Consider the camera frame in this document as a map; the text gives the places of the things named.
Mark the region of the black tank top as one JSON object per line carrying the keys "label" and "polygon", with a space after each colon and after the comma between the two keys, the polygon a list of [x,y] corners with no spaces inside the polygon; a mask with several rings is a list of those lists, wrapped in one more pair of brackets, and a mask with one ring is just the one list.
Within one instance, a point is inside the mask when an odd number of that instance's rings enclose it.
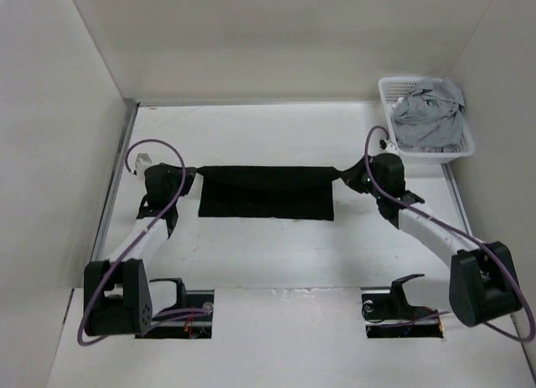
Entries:
{"label": "black tank top", "polygon": [[334,167],[203,166],[198,215],[207,218],[334,220]]}

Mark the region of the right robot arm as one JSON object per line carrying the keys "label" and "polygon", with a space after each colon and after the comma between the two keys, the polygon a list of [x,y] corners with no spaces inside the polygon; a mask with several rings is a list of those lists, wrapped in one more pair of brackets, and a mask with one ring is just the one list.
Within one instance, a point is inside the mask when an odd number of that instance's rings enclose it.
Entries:
{"label": "right robot arm", "polygon": [[406,188],[398,155],[362,158],[342,171],[341,179],[351,190],[372,195],[385,220],[449,267],[449,304],[461,323],[473,327],[523,308],[509,249],[500,242],[472,241],[435,218],[425,200]]}

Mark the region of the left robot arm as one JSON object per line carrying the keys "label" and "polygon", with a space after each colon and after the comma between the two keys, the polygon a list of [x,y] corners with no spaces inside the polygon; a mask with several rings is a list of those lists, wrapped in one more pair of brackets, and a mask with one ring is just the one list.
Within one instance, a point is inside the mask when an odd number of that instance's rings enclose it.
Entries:
{"label": "left robot arm", "polygon": [[180,319],[188,310],[180,278],[147,277],[146,266],[172,236],[177,200],[188,194],[197,170],[160,163],[137,172],[143,195],[131,234],[111,254],[84,270],[84,314],[79,335],[96,341],[112,335],[143,335],[154,318]]}

